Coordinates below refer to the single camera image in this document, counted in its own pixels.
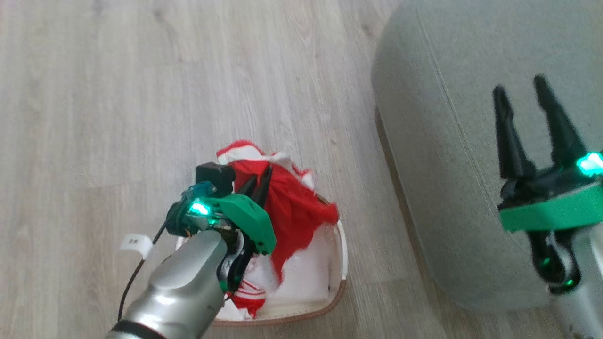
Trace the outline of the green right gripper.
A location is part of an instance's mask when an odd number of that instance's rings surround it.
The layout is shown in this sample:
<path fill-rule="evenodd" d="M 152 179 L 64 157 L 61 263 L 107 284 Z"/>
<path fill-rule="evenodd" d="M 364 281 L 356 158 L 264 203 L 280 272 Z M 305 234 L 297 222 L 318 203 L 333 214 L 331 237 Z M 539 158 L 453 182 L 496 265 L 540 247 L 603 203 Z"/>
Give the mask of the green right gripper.
<path fill-rule="evenodd" d="M 574 290 L 581 281 L 571 239 L 579 229 L 602 222 L 602 153 L 589 152 L 544 75 L 533 79 L 544 112 L 556 167 L 536 174 L 514 124 L 503 86 L 493 89 L 500 178 L 500 221 L 507 232 L 523 232 L 532 263 L 552 294 Z"/>

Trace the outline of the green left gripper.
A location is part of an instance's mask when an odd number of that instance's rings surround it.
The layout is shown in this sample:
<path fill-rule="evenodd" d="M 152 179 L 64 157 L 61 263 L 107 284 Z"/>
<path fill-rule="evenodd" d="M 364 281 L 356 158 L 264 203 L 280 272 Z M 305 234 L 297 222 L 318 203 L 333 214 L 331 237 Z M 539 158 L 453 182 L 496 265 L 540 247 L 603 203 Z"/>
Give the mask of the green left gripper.
<path fill-rule="evenodd" d="M 273 224 L 264 210 L 273 167 L 268 164 L 258 177 L 251 175 L 237 190 L 224 197 L 184 195 L 166 216 L 169 234 L 189 238 L 215 230 L 226 243 L 218 261 L 217 276 L 222 291 L 235 292 L 254 255 L 272 255 L 277 245 Z"/>

